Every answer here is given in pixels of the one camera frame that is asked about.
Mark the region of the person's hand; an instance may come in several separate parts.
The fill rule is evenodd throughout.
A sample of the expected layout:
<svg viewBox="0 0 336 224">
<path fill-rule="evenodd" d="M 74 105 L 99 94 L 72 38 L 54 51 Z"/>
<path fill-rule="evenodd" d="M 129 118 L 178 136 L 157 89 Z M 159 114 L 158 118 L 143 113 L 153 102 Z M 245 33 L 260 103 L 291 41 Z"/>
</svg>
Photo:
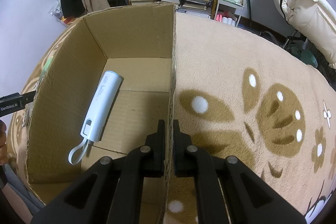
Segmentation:
<svg viewBox="0 0 336 224">
<path fill-rule="evenodd" d="M 0 165 L 5 165 L 8 161 L 6 144 L 6 125 L 0 121 Z"/>
</svg>

